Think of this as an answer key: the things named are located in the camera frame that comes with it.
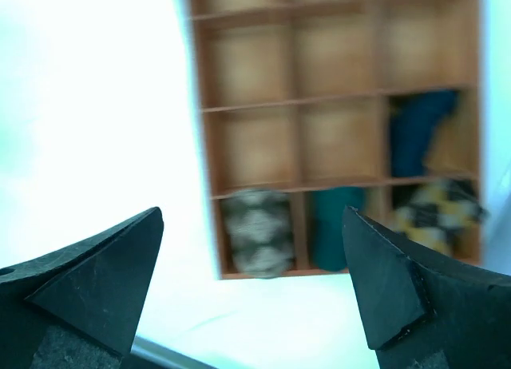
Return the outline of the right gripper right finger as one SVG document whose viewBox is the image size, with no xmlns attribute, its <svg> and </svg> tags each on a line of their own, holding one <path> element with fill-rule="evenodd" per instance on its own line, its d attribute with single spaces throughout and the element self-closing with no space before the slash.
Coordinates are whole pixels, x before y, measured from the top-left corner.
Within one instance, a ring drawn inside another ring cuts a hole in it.
<svg viewBox="0 0 511 369">
<path fill-rule="evenodd" d="M 510 343 L 510 278 L 442 255 L 348 207 L 343 241 L 369 348 Z"/>
</svg>

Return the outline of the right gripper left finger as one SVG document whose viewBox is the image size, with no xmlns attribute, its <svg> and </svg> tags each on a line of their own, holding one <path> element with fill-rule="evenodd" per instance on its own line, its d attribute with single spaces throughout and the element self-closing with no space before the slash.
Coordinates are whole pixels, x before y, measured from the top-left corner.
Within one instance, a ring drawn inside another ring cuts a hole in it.
<svg viewBox="0 0 511 369">
<path fill-rule="evenodd" d="M 95 236 L 3 268 L 2 355 L 32 355 L 52 326 L 127 355 L 163 231 L 162 211 L 153 207 Z"/>
</svg>

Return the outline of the brown argyle sock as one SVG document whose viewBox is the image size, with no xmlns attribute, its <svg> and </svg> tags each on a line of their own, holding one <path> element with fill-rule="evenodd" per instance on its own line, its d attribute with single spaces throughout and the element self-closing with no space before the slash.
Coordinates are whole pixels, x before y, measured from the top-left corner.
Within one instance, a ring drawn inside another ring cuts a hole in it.
<svg viewBox="0 0 511 369">
<path fill-rule="evenodd" d="M 236 270 L 259 279 L 281 276 L 295 258 L 289 194 L 250 188 L 221 201 Z"/>
</svg>

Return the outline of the dark navy sock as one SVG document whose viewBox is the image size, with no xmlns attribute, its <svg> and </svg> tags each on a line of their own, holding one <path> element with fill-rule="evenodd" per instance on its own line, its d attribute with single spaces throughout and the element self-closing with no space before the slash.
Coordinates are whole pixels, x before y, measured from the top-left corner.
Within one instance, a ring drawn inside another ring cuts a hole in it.
<svg viewBox="0 0 511 369">
<path fill-rule="evenodd" d="M 456 108 L 459 92 L 440 89 L 409 96 L 390 119 L 390 171 L 393 177 L 426 174 L 424 158 L 436 128 Z"/>
</svg>

